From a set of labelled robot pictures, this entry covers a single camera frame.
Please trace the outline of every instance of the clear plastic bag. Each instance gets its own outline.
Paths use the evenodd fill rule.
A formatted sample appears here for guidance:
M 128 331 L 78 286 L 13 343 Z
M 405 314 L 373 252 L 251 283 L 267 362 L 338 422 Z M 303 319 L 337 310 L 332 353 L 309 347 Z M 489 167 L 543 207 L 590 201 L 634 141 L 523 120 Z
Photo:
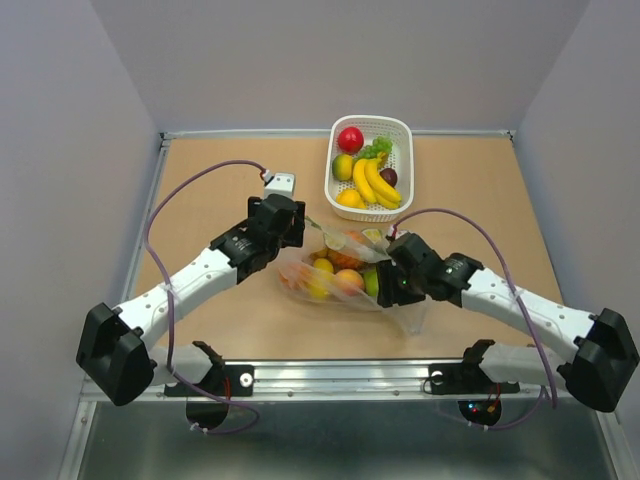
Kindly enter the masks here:
M 387 260 L 388 241 L 382 231 L 340 231 L 306 219 L 305 245 L 287 249 L 276 260 L 278 283 L 296 299 L 317 307 L 381 312 L 408 335 L 420 333 L 428 301 L 382 308 L 378 305 L 375 263 Z

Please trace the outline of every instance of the wooden table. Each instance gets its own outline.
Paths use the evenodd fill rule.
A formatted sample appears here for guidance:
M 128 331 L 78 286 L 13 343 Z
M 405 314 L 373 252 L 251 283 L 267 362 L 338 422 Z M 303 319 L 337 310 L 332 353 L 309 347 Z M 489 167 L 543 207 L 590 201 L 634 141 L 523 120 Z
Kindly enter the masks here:
M 307 213 L 314 220 L 345 229 L 373 226 L 348 222 L 331 210 L 323 190 L 327 146 L 327 138 L 173 140 L 158 199 L 210 165 L 245 158 L 274 172 L 295 173 L 295 198 L 307 202 Z M 439 206 L 470 216 L 495 239 L 520 286 L 561 301 L 509 140 L 416 137 L 414 148 L 416 195 L 410 211 Z M 154 225 L 151 243 L 171 273 L 246 217 L 247 197 L 262 194 L 256 172 L 246 166 L 221 169 L 168 204 Z M 500 271 L 485 240 L 460 220 L 429 214 L 403 226 L 422 235 L 442 256 L 462 252 Z M 292 300 L 277 285 L 276 275 L 271 265 L 202 305 L 178 324 L 177 343 L 204 340 L 229 359 L 280 360 L 459 357 L 480 338 L 530 343 L 527 336 L 496 320 L 435 302 L 427 311 L 422 333 L 407 337 L 379 313 L 329 315 L 323 307 Z M 136 292 L 141 294 L 160 281 L 145 255 Z

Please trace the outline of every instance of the plastic basket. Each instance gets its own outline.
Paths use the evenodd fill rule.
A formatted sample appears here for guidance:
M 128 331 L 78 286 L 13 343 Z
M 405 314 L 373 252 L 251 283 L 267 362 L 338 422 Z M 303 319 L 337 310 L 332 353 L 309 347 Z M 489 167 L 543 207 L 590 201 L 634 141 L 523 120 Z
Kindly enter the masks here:
M 371 144 L 379 135 L 391 137 L 393 150 L 389 155 L 385 167 L 393 168 L 398 174 L 396 190 L 402 195 L 400 208 L 389 210 L 382 205 L 367 204 L 367 209 L 343 207 L 339 205 L 336 196 L 348 188 L 355 188 L 352 180 L 340 182 L 333 178 L 331 162 L 341 153 L 338 148 L 338 135 L 346 127 L 358 127 L 364 135 L 365 145 Z M 325 173 L 324 194 L 333 207 L 334 212 L 342 218 L 358 222 L 390 222 L 407 210 L 413 202 L 414 172 L 413 172 L 413 137 L 409 127 L 395 118 L 378 117 L 375 115 L 348 115 L 342 117 L 331 128 L 329 152 L 327 153 L 327 169 Z

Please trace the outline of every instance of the white wall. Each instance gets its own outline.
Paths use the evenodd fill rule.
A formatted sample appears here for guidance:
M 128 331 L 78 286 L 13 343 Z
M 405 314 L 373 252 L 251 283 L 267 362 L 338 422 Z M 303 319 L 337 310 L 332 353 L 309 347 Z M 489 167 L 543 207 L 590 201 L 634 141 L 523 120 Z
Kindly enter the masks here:
M 115 301 L 156 128 L 88 0 L 0 15 L 0 477 L 57 478 L 86 311 Z
M 92 0 L 163 131 L 514 128 L 587 0 Z
M 640 345 L 640 3 L 592 0 L 516 135 L 565 299 Z M 640 465 L 640 371 L 620 416 Z

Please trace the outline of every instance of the back wall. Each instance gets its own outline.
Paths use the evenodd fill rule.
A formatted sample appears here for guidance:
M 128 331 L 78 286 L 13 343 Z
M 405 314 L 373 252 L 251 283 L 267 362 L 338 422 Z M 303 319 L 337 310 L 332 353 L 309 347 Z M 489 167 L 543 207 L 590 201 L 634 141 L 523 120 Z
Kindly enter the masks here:
M 588 0 L 92 0 L 163 131 L 515 128 Z

